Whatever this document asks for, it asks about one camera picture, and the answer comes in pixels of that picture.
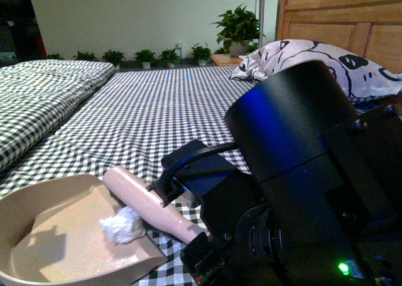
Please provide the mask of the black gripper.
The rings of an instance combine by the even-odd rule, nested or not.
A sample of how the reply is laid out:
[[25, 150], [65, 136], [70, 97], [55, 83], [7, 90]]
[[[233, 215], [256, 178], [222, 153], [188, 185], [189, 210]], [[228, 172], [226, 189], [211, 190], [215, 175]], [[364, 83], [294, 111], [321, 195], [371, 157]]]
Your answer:
[[271, 211], [249, 174], [207, 177], [195, 190], [207, 232], [181, 253], [197, 285], [280, 285], [273, 268]]

